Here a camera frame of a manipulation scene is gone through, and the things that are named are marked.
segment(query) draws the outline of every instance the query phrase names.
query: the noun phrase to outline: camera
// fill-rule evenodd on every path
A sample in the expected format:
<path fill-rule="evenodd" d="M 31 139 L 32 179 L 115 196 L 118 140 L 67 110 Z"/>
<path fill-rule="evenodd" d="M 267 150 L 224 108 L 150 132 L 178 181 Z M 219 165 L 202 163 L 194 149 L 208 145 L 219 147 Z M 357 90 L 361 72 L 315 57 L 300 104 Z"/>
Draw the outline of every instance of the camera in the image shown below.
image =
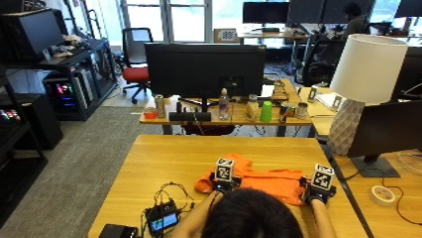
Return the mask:
<path fill-rule="evenodd" d="M 171 198 L 170 202 L 147 208 L 146 217 L 151 235 L 163 237 L 164 230 L 176 226 L 180 221 L 175 200 Z"/>

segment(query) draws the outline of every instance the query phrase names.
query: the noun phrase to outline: red chair seat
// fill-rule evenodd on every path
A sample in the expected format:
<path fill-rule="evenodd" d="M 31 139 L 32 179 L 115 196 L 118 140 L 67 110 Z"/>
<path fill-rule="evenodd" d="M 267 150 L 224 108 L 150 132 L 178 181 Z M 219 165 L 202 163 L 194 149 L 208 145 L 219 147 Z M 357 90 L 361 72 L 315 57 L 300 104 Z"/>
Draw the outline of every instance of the red chair seat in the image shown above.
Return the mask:
<path fill-rule="evenodd" d="M 150 81 L 148 66 L 146 67 L 127 67 L 123 70 L 123 78 L 127 82 L 144 82 Z"/>

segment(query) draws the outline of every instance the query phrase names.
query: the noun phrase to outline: black chair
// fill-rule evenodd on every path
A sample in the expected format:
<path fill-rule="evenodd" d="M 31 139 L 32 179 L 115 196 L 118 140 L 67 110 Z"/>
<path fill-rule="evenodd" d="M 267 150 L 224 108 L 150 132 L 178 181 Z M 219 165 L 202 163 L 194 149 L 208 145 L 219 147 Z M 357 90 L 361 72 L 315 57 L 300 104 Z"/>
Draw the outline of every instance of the black chair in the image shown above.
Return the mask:
<path fill-rule="evenodd" d="M 123 88 L 123 93 L 127 93 L 128 88 L 136 88 L 138 91 L 132 95 L 132 103 L 136 104 L 136 96 L 150 85 L 148 66 L 135 67 L 135 64 L 147 63 L 146 43 L 152 43 L 154 37 L 150 28 L 127 28 L 123 29 L 123 62 L 126 68 L 123 70 L 123 78 L 127 83 L 135 85 Z"/>
<path fill-rule="evenodd" d="M 371 35 L 385 36 L 391 30 L 392 22 L 369 23 L 367 31 Z"/>
<path fill-rule="evenodd" d="M 299 66 L 296 82 L 307 87 L 324 83 L 329 86 L 333 80 L 347 41 L 317 41 L 304 66 Z"/>

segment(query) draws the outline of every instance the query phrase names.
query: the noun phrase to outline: orange towel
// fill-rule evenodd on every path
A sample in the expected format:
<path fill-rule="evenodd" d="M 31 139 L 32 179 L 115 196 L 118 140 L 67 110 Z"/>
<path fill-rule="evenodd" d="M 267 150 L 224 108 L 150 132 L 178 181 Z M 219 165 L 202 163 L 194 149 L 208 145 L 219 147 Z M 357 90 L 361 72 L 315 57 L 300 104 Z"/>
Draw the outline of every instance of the orange towel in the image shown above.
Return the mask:
<path fill-rule="evenodd" d="M 240 187 L 251 187 L 264 190 L 273 195 L 281 202 L 304 205 L 300 196 L 304 188 L 300 187 L 301 171 L 277 170 L 277 171 L 253 171 L 252 161 L 237 154 L 229 154 L 226 159 L 235 160 L 233 175 L 241 177 Z M 211 174 L 215 172 L 212 167 L 207 174 L 196 183 L 196 190 L 200 192 L 212 192 Z"/>

